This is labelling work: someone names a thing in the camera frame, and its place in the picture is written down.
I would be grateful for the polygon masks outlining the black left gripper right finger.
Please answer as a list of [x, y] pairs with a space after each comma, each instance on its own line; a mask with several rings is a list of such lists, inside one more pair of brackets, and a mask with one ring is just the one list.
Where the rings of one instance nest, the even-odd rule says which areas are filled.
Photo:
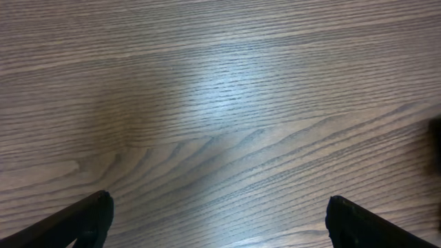
[[342, 196], [330, 198], [325, 225], [336, 248], [437, 248]]

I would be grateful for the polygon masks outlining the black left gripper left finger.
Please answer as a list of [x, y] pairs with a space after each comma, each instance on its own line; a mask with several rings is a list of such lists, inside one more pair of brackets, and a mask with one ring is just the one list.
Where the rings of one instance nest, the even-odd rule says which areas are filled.
[[114, 201], [104, 190], [1, 239], [3, 248], [102, 248], [114, 217]]

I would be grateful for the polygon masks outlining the black t-shirt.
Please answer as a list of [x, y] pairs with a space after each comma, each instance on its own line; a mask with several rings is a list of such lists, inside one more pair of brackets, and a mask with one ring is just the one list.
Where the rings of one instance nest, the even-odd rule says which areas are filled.
[[432, 150], [433, 168], [440, 174], [440, 116], [436, 116], [428, 122], [428, 137]]

